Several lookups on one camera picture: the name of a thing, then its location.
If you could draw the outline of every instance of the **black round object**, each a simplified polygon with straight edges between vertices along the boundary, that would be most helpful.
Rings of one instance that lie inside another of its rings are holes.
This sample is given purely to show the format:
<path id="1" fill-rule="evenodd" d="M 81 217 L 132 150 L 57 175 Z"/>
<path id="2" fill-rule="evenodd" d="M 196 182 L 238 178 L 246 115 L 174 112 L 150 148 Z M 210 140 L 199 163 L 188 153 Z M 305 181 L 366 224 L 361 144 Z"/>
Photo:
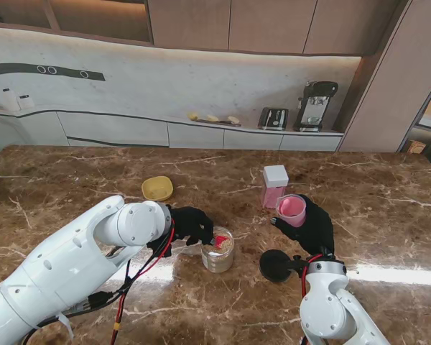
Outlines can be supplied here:
<path id="1" fill-rule="evenodd" d="M 285 282 L 291 275 L 287 269 L 290 258 L 286 253 L 270 249 L 260 257 L 260 273 L 270 282 Z"/>

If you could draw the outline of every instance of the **black glove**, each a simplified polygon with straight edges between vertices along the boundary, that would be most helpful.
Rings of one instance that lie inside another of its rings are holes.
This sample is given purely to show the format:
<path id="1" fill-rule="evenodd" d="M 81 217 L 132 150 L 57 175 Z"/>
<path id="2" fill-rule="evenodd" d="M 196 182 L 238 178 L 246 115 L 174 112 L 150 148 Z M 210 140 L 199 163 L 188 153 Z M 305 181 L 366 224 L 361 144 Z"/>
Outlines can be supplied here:
<path id="1" fill-rule="evenodd" d="M 329 214 L 313 203 L 308 197 L 300 194 L 307 203 L 306 219 L 302 226 L 295 228 L 274 217 L 271 223 L 292 240 L 298 241 L 300 246 L 311 255 L 334 253 L 333 225 Z"/>
<path id="2" fill-rule="evenodd" d="M 203 244 L 210 244 L 210 241 L 213 239 L 214 224 L 213 221 L 206 216 L 206 213 L 191 206 L 171 208 L 171 206 L 168 205 L 167 207 L 170 209 L 171 217 L 174 220 L 175 230 L 172 241 L 190 236 L 187 240 L 188 246 L 198 243 L 199 240 L 201 240 Z M 165 237 L 166 235 L 163 235 L 147 243 L 147 247 L 153 249 L 154 254 L 159 254 L 156 252 Z M 171 246 L 169 246 L 166 253 L 164 253 L 164 257 L 170 256 Z"/>

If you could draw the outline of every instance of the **coffee machine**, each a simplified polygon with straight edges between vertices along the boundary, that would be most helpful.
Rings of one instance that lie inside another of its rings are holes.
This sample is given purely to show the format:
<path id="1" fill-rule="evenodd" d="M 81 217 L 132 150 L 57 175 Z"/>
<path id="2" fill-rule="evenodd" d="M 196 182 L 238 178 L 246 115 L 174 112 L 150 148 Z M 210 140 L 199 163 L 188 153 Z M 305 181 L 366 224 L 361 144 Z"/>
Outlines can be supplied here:
<path id="1" fill-rule="evenodd" d="M 301 132 L 318 132 L 323 127 L 323 117 L 330 99 L 337 93 L 338 84 L 333 81 L 310 81 L 299 98 L 299 114 L 294 129 Z"/>

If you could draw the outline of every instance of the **pink container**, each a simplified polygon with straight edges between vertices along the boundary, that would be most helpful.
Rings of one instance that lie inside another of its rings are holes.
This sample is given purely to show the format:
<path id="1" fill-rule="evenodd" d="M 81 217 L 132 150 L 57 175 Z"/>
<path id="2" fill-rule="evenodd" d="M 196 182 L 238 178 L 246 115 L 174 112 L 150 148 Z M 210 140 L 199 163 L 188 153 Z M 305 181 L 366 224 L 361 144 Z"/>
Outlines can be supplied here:
<path id="1" fill-rule="evenodd" d="M 279 217 L 295 228 L 302 226 L 306 219 L 307 203 L 297 194 L 285 195 L 277 200 Z"/>
<path id="2" fill-rule="evenodd" d="M 284 195 L 289 178 L 284 165 L 264 167 L 264 187 L 261 190 L 261 205 L 276 208 L 278 198 Z"/>

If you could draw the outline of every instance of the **pink cup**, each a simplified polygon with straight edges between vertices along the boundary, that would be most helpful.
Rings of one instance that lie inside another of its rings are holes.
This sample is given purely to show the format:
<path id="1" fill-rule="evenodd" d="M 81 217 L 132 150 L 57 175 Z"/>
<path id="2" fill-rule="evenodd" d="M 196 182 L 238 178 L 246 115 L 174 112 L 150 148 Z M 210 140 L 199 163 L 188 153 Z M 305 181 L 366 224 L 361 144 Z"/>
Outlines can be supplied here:
<path id="1" fill-rule="evenodd" d="M 295 228 L 302 226 L 305 222 L 307 204 L 297 194 L 285 195 L 278 198 L 276 211 L 279 217 Z"/>

